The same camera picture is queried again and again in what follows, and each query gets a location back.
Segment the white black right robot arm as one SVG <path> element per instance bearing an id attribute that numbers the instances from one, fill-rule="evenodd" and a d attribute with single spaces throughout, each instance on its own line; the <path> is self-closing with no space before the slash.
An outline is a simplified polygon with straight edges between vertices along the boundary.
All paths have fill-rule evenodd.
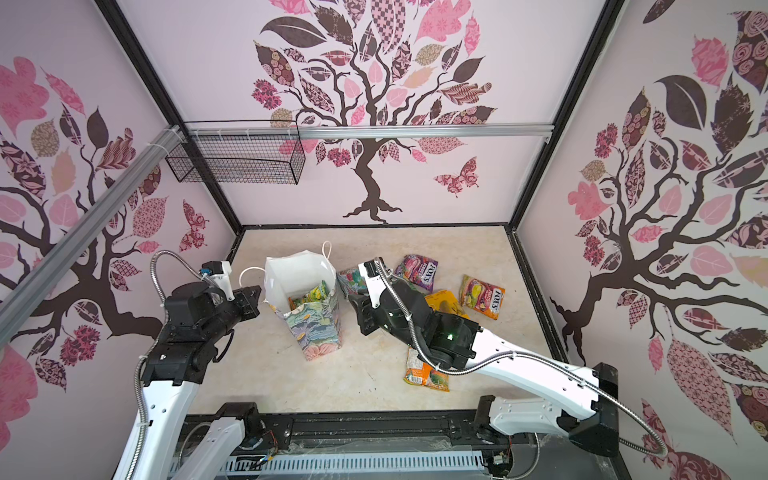
<path id="1" fill-rule="evenodd" d="M 418 359 L 435 370 L 478 373 L 530 393 L 521 400 L 488 396 L 480 418 L 489 429 L 507 436 L 561 436 L 589 453 L 618 455 L 618 408 L 612 401 L 618 394 L 615 367 L 578 367 L 541 356 L 474 321 L 432 309 L 416 292 L 405 295 L 405 310 L 387 291 L 377 301 L 367 294 L 348 299 L 362 334 L 381 329 L 416 350 Z"/>

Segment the floral white paper bag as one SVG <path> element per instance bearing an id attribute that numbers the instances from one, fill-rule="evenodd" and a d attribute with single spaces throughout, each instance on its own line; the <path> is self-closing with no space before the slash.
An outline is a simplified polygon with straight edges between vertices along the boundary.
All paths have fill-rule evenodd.
<path id="1" fill-rule="evenodd" d="M 245 268 L 263 276 L 264 302 L 290 330 L 304 358 L 312 361 L 342 347 L 337 271 L 330 261 L 333 244 L 326 240 L 319 253 L 304 250 L 269 257 L 262 266 Z"/>

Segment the aluminium rail left wall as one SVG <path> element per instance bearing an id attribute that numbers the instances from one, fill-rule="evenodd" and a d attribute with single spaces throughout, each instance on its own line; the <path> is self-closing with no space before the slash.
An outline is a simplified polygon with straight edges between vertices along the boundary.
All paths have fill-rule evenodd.
<path id="1" fill-rule="evenodd" d="M 45 296 L 70 270 L 79 256 L 107 225 L 110 218 L 127 201 L 131 193 L 170 151 L 183 140 L 179 126 L 163 129 L 138 158 L 120 175 L 76 225 L 44 256 L 38 267 L 25 277 L 21 285 L 1 305 L 1 344 L 6 345 L 32 316 Z"/>

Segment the purple Fox's candy bag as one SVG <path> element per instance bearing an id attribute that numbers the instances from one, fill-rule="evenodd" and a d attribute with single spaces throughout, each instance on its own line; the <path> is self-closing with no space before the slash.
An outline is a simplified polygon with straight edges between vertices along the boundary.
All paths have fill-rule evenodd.
<path id="1" fill-rule="evenodd" d="M 395 275 L 416 288 L 432 293 L 439 262 L 419 254 L 407 254 L 395 269 Z"/>

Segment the orange Fox's candy bag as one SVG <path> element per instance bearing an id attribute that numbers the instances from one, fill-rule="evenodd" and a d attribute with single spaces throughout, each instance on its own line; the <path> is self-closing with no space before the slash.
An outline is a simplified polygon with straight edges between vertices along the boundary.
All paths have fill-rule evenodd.
<path id="1" fill-rule="evenodd" d="M 503 287 L 464 275 L 459 292 L 459 302 L 463 307 L 468 307 L 492 320 L 497 320 L 505 293 Z"/>

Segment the yellow green Fox's candy bag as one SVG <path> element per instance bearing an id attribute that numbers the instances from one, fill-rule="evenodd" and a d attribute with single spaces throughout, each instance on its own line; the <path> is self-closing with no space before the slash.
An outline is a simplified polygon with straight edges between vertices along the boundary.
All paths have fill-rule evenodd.
<path id="1" fill-rule="evenodd" d="M 291 297 L 289 299 L 289 305 L 292 310 L 297 310 L 300 307 L 305 306 L 322 306 L 329 299 L 331 295 L 331 289 L 325 280 L 322 280 L 318 285 L 309 290 L 307 293 Z"/>

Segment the yellow snack bag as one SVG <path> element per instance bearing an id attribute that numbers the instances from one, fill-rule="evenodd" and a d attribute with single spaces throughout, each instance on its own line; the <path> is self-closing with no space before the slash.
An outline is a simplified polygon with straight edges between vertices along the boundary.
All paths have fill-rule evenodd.
<path id="1" fill-rule="evenodd" d="M 456 296 L 448 290 L 441 290 L 425 297 L 427 304 L 436 312 L 452 314 L 464 319 L 469 315 L 464 311 Z"/>

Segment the aluminium rail back wall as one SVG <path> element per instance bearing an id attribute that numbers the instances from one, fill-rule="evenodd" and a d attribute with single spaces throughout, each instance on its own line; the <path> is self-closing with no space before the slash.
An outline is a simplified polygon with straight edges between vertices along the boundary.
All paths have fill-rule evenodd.
<path id="1" fill-rule="evenodd" d="M 420 126 L 289 126 L 289 127 L 188 127 L 192 136 L 283 136 L 293 139 L 380 139 L 428 137 L 545 137 L 554 131 L 551 124 L 496 123 L 475 125 L 420 125 Z"/>

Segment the orange white snack packet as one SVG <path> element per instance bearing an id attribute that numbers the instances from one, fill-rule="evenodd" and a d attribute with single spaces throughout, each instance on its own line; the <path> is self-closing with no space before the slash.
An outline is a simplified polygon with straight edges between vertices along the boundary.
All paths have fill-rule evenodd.
<path id="1" fill-rule="evenodd" d="M 418 352 L 412 348 L 408 350 L 403 380 L 412 386 L 421 386 L 443 392 L 450 391 L 448 376 L 423 362 L 419 358 Z"/>

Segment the aluminium rail wall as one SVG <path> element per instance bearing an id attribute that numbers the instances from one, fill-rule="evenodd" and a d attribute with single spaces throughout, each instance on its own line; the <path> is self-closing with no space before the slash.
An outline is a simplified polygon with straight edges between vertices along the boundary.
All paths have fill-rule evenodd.
<path id="1" fill-rule="evenodd" d="M 183 140 L 179 126 L 163 129 L 138 158 L 120 175 L 76 225 L 44 256 L 38 267 L 25 277 L 21 285 L 1 305 L 1 344 L 6 345 L 32 316 L 45 296 L 70 270 L 79 256 L 107 225 L 110 218 L 127 201 L 131 193 L 170 151 Z"/>
<path id="2" fill-rule="evenodd" d="M 283 136 L 293 139 L 380 139 L 428 137 L 545 137 L 554 131 L 551 124 L 496 123 L 475 125 L 420 125 L 420 126 L 289 126 L 289 127 L 188 127 L 192 136 Z"/>

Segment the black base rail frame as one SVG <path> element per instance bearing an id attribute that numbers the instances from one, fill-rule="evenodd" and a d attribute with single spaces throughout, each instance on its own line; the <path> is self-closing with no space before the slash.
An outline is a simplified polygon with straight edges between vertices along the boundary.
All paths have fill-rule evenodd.
<path id="1" fill-rule="evenodd" d="M 260 413 L 227 404 L 217 414 L 187 415 L 166 479 L 214 479 L 231 456 L 478 451 L 486 470 L 325 474 L 245 479 L 627 479 L 622 457 L 586 453 L 548 434 L 494 433 L 477 410 Z"/>

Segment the teal Fox's candy bag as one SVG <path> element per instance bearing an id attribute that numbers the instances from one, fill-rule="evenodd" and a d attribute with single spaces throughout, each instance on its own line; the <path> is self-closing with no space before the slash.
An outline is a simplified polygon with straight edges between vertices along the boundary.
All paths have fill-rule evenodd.
<path id="1" fill-rule="evenodd" d="M 350 294 L 366 295 L 368 293 L 366 282 L 357 266 L 338 271 L 337 279 L 346 296 Z"/>

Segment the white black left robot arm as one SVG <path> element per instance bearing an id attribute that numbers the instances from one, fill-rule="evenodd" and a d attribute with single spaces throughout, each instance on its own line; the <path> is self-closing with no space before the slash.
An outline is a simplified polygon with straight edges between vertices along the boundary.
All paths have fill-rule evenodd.
<path id="1" fill-rule="evenodd" d="M 116 479 L 166 479 L 193 400 L 234 328 L 259 315 L 262 288 L 226 292 L 204 281 L 182 285 L 164 301 L 168 319 L 135 374 L 138 413 Z"/>

